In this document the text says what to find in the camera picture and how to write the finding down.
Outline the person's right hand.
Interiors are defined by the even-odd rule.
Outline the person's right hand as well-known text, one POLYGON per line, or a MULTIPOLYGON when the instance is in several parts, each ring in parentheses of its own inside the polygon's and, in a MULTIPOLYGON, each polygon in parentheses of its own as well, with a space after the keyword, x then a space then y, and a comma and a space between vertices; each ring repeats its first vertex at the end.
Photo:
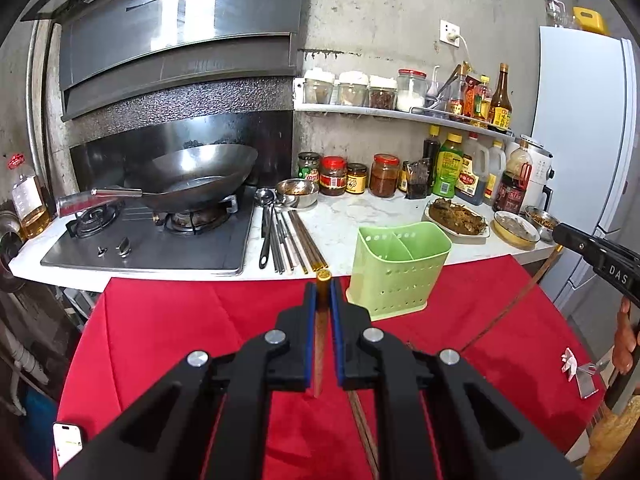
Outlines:
POLYGON ((639 337, 634 334, 630 322, 631 302, 627 297, 620 300, 620 310, 616 316, 616 331, 612 350, 612 362, 615 369, 623 375, 630 372, 634 359, 632 352, 639 344, 639 337))

